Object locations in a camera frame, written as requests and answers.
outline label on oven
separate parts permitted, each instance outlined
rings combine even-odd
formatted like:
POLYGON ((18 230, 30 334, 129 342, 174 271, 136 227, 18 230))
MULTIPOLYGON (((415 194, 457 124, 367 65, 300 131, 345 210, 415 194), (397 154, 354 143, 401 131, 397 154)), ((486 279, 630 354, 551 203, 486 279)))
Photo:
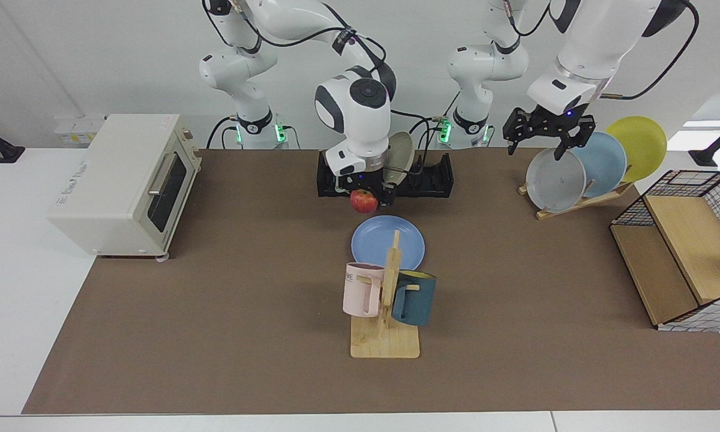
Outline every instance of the label on oven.
POLYGON ((80 162, 80 166, 77 167, 77 170, 75 170, 74 174, 69 177, 69 180, 67 180, 67 185, 64 187, 63 191, 61 191, 61 194, 56 199, 56 207, 64 207, 64 204, 66 204, 70 194, 72 194, 75 188, 77 188, 78 181, 80 181, 80 178, 82 178, 83 175, 85 175, 85 172, 88 170, 89 163, 91 163, 91 161, 80 162))

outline white table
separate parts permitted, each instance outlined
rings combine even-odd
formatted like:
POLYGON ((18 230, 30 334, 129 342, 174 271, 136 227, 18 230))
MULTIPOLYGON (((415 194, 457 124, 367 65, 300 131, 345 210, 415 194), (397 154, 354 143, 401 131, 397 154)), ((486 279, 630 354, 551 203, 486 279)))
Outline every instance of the white table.
MULTIPOLYGON (((720 411, 401 413, 400 415, 22 416, 23 404, 94 258, 44 217, 78 149, 29 149, 0 165, 0 430, 716 430, 720 411)), ((697 169, 685 153, 667 169, 697 169)), ((638 184, 645 189, 653 183, 638 184)))

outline oven door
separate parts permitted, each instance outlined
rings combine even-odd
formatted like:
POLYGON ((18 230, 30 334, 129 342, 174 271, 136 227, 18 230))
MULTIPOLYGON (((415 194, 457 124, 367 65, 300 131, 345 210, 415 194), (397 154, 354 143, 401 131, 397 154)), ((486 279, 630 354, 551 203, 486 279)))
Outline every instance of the oven door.
POLYGON ((167 252, 168 242, 176 229, 195 174, 190 156, 174 133, 172 142, 166 146, 157 174, 146 191, 146 208, 140 220, 144 229, 163 249, 163 253, 167 252))

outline oven handle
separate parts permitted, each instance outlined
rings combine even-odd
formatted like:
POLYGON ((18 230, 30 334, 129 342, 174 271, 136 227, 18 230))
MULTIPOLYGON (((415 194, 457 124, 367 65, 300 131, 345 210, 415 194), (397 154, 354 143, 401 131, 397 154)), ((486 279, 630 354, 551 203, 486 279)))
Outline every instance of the oven handle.
POLYGON ((160 164, 160 169, 157 170, 157 175, 155 176, 154 181, 152 181, 151 186, 149 186, 149 190, 146 192, 147 194, 152 196, 159 196, 163 194, 166 184, 168 184, 168 174, 170 174, 173 164, 176 162, 176 158, 178 158, 176 153, 171 153, 170 155, 165 155, 163 157, 163 163, 160 164))

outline black holder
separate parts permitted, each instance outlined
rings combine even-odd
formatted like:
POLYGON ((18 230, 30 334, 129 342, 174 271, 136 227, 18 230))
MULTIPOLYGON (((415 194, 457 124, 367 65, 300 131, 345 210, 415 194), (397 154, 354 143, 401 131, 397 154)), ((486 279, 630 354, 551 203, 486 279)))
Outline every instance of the black holder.
POLYGON ((717 150, 720 150, 720 136, 704 150, 689 150, 688 154, 700 167, 716 167, 717 164, 713 158, 717 150))
POLYGON ((317 162, 317 195, 319 197, 349 197, 354 189, 370 191, 379 205, 391 205, 396 197, 438 197, 447 199, 451 196, 454 185, 454 173, 451 167, 451 157, 445 153, 437 164, 421 167, 423 160, 418 156, 409 174, 397 186, 385 184, 383 169, 375 172, 360 172, 336 178, 325 163, 323 153, 318 156, 317 162))
POLYGON ((0 137, 0 164, 12 164, 26 148, 11 145, 0 137))

